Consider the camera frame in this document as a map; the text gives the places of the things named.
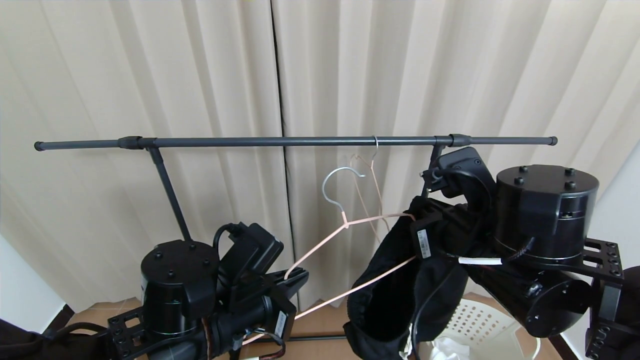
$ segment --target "beige curtain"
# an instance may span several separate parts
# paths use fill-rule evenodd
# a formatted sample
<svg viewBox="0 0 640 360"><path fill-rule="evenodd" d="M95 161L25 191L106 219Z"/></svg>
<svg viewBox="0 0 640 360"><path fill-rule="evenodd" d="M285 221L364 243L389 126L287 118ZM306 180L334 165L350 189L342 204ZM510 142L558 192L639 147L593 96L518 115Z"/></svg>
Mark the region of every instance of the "beige curtain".
<svg viewBox="0 0 640 360"><path fill-rule="evenodd" d="M37 140L556 135L477 148L494 174L574 166L602 193L640 138L638 19L634 1L0 2L0 232L76 311L138 295L142 256L180 238L147 153ZM384 213L418 194L429 152L378 151ZM339 226L320 184L354 153L374 150L163 151L192 237L258 222L285 243L278 269ZM328 190L365 216L351 174ZM363 224L304 262L301 306L350 287L376 244Z"/></svg>

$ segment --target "perforated basket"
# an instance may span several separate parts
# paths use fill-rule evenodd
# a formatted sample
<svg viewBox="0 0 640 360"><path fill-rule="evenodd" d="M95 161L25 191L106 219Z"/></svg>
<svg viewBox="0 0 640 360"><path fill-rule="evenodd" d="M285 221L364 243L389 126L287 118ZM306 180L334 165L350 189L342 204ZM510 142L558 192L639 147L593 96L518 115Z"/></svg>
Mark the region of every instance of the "perforated basket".
<svg viewBox="0 0 640 360"><path fill-rule="evenodd" d="M525 356L516 337L519 328L520 324L502 311L463 299L440 337L469 346L472 360L534 359L540 351L540 339L536 338L533 354ZM420 358L429 359L430 353L430 346L420 347Z"/></svg>

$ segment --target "white wall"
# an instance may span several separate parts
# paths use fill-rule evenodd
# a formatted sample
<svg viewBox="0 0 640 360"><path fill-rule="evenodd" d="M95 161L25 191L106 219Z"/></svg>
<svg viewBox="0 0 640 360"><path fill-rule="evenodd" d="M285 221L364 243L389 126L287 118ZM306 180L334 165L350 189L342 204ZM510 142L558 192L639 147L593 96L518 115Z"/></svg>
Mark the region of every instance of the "white wall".
<svg viewBox="0 0 640 360"><path fill-rule="evenodd" d="M637 241L637 223L640 221L637 205L640 203L640 142L629 155L620 172L596 204L589 237L613 241L620 245L624 268L640 265L640 243ZM589 315L564 333L573 351L584 356L584 333L589 326Z"/></svg>
<svg viewBox="0 0 640 360"><path fill-rule="evenodd" d="M64 305L0 235L0 318L25 330L42 332Z"/></svg>

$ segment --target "wooden floor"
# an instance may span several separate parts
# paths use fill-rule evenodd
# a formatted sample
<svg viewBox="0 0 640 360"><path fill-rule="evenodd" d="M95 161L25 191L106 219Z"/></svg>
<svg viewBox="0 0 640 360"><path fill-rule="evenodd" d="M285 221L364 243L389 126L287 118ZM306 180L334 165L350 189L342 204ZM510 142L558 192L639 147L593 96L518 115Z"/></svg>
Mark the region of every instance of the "wooden floor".
<svg viewBox="0 0 640 360"><path fill-rule="evenodd" d="M488 297L483 297L473 293L465 295L466 299L480 301L493 306L501 311L506 311L498 303ZM121 302L101 302L90 309L75 314L69 323L92 322L102 326L107 326L107 319L123 313L127 310L140 306L138 299L129 299ZM339 308L326 306L315 313L296 321L293 327L293 336L308 335L332 335L344 334L342 326L348 321L344 303ZM517 333L522 350L527 354L535 348L535 339L520 329ZM241 359L253 356L260 356L277 351L275 344L249 344L242 349ZM228 359L227 355L217 359ZM287 353L283 360L357 360L358 357L351 351L351 347L346 340L323 340L323 341L299 341L288 342ZM542 348L536 360L562 360L555 348L548 339L542 339Z"/></svg>

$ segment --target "metal hanger hook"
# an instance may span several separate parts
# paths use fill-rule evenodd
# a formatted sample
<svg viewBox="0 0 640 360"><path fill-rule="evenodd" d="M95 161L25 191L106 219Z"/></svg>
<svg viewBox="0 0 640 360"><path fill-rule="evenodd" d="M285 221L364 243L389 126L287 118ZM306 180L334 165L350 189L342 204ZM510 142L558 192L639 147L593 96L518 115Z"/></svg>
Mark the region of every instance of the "metal hanger hook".
<svg viewBox="0 0 640 360"><path fill-rule="evenodd" d="M340 171L340 170L351 170L352 173L356 174L358 177L365 177L363 174L359 173L357 170L355 170L352 167L339 167L337 169L335 169L334 171L330 172L325 178L324 181L322 182L322 194L324 195L324 199L327 200L328 202L331 202L332 204L336 204L338 205L338 207L340 208L341 212L344 212L344 208L342 207L342 205L340 205L339 202L335 201L335 200L331 200L329 199L329 196L326 195L326 190L324 189L326 186L326 181L329 180L329 178L331 177L331 175L334 175L336 172Z"/></svg>
<svg viewBox="0 0 640 360"><path fill-rule="evenodd" d="M373 156L371 156L371 163L373 163L373 159L376 157L376 155L378 155L378 148L380 147L378 145L378 137L376 135L373 135L373 140L376 141L376 152L374 152Z"/></svg>

